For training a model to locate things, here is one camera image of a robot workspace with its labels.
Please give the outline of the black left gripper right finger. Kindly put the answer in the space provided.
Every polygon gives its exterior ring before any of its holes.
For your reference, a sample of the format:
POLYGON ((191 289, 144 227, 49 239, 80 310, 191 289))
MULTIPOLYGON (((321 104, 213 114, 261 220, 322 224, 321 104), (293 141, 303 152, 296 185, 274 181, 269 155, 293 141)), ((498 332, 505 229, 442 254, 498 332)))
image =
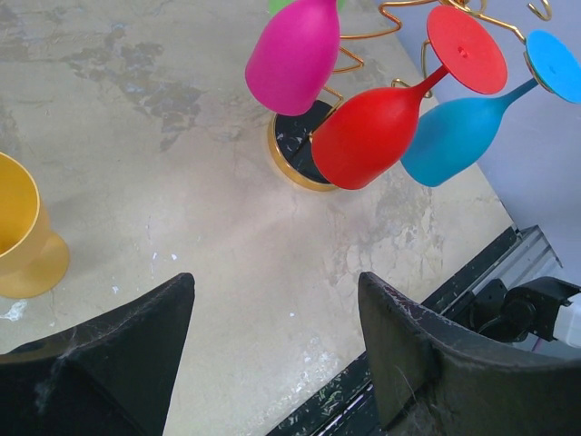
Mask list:
POLYGON ((390 435, 577 435, 580 361, 526 352, 418 304, 372 272, 359 317, 390 435))

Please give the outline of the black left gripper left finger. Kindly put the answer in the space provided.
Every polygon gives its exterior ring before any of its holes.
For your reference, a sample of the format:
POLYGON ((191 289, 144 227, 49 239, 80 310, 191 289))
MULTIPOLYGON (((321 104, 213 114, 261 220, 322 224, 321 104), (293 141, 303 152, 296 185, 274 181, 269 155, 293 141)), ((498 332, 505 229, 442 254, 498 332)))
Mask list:
POLYGON ((1 356, 4 435, 161 435, 194 304, 182 272, 1 356))

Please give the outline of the yellow wine glass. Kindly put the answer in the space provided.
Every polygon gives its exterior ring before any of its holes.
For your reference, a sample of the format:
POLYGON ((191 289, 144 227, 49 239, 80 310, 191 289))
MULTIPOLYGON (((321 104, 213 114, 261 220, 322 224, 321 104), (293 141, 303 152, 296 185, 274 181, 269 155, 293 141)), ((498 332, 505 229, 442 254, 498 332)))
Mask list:
POLYGON ((1 154, 1 295, 28 299, 49 292, 69 262, 68 246, 52 230, 33 176, 1 154))

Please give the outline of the blue wine glass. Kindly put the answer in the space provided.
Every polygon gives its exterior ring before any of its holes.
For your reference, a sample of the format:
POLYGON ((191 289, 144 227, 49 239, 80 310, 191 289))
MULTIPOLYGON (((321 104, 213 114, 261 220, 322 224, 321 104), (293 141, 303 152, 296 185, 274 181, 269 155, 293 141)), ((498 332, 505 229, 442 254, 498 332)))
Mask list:
POLYGON ((474 164, 493 143, 508 107, 538 85, 571 103, 580 102, 580 63, 556 36, 535 30, 525 58, 533 77, 499 97, 470 97, 439 104, 419 118, 400 162, 408 175, 436 187, 474 164))

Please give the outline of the red wine glass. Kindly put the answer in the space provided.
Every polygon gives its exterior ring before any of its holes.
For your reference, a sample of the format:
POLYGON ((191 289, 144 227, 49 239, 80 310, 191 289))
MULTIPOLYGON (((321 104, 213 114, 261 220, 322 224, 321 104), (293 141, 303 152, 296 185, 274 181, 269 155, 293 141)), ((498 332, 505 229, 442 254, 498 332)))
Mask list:
POLYGON ((379 87, 342 104, 313 133, 315 167, 331 184, 358 190, 387 171, 408 150, 422 99, 447 74, 479 94, 507 82, 499 46, 474 17, 452 6, 431 10, 427 34, 440 67, 411 87, 379 87))

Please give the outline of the pink wine glass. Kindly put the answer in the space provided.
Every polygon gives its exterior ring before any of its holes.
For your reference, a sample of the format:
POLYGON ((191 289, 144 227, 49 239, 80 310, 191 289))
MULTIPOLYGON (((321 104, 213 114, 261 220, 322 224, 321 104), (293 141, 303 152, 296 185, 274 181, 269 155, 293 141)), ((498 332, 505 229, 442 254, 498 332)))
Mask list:
POLYGON ((263 29, 245 67, 246 85, 274 113, 304 114, 330 78, 339 50, 338 3, 293 1, 263 29))

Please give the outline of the green wine glass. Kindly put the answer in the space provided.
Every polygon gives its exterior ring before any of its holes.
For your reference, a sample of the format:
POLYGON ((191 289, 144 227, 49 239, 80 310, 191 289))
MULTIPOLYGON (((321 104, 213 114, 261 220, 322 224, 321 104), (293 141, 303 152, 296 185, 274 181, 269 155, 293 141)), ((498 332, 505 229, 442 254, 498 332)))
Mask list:
MULTIPOLYGON (((293 3, 294 0, 269 0, 268 1, 268 12, 271 16, 275 16, 281 9, 293 3)), ((345 0, 338 0, 338 10, 341 11, 345 5, 345 0)))

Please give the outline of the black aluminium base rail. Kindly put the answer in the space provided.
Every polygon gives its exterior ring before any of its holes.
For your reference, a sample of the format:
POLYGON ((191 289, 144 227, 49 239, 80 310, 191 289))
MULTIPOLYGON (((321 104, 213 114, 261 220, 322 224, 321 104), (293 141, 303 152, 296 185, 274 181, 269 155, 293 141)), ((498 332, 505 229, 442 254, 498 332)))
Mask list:
MULTIPOLYGON (((451 319, 473 294, 498 278, 516 285, 541 276, 565 277, 565 270, 539 227, 511 226, 445 281, 423 304, 451 319)), ((377 417, 367 355, 361 354, 294 412, 271 435, 383 435, 377 417)))

